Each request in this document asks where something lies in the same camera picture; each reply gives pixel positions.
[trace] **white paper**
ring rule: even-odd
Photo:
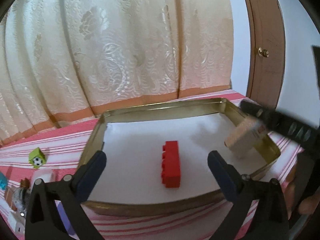
[[[237,158],[224,140],[234,128],[224,114],[147,122],[108,123],[103,151],[107,166],[89,200],[124,203],[165,203],[219,189],[207,165],[208,153],[217,150],[240,174],[250,174],[266,162],[252,149]],[[161,183],[162,146],[178,141],[181,168],[179,188]]]

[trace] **door knob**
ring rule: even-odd
[[[266,49],[259,48],[258,54],[260,57],[269,57],[269,51],[267,51]]]

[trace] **lego brick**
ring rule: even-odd
[[[177,141],[166,141],[162,147],[162,183],[167,188],[180,187],[180,158],[179,147]]]
[[[35,169],[38,169],[40,166],[46,163],[45,156],[39,147],[29,153],[29,163]]]

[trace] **curtain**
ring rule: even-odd
[[[227,89],[230,0],[16,0],[0,23],[0,143]]]

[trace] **table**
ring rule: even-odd
[[[241,100],[246,98],[233,90],[224,90],[182,100],[220,97],[227,98],[235,105],[239,105]],[[28,163],[28,154],[36,147],[40,147],[47,157],[43,168],[53,169],[56,180],[62,179],[66,174],[74,174],[97,120],[40,133],[2,147],[0,171],[7,176],[8,184],[18,187],[21,179],[31,179],[35,169]],[[295,163],[296,154],[302,149],[297,143],[279,134],[271,132],[269,135],[282,154],[262,180],[277,178],[285,188],[285,177]],[[222,201],[177,214],[139,218],[102,216],[83,208],[105,239],[207,240],[223,221],[231,206],[231,203]],[[245,234],[256,207],[257,203],[253,202],[237,238]],[[0,213],[5,220],[9,212],[11,209],[4,200],[4,191],[0,190]]]

